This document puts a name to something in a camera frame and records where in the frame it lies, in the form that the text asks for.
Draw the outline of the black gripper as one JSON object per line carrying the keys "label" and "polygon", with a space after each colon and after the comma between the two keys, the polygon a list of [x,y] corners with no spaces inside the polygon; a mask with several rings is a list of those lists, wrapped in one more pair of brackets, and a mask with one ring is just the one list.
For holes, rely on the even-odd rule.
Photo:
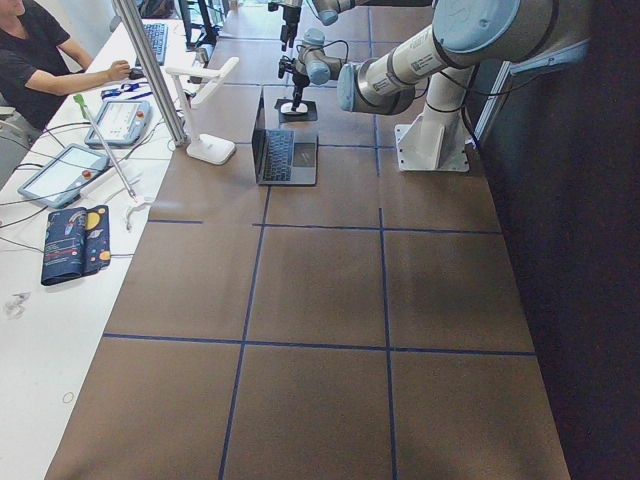
{"label": "black gripper", "polygon": [[292,73],[292,79],[294,84],[292,107],[298,108],[302,103],[304,89],[307,87],[307,75],[294,71]]}

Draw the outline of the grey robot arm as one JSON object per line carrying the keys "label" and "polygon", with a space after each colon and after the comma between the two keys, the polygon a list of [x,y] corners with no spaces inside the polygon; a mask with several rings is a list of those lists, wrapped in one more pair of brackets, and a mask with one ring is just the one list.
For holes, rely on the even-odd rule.
{"label": "grey robot arm", "polygon": [[[282,9],[284,24],[281,26],[280,41],[283,52],[292,48],[298,33],[302,6],[304,1],[285,0],[268,1],[267,9],[275,12]],[[391,7],[423,7],[435,4],[435,1],[357,1],[357,0],[313,0],[311,8],[315,16],[324,26],[335,23],[338,16],[360,5],[365,6],[391,6]]]}
{"label": "grey robot arm", "polygon": [[324,53],[324,35],[305,33],[295,73],[314,84],[338,83],[342,110],[395,115],[415,86],[447,68],[484,60],[522,63],[587,40],[590,1],[438,1],[429,26],[378,59],[348,63]]}

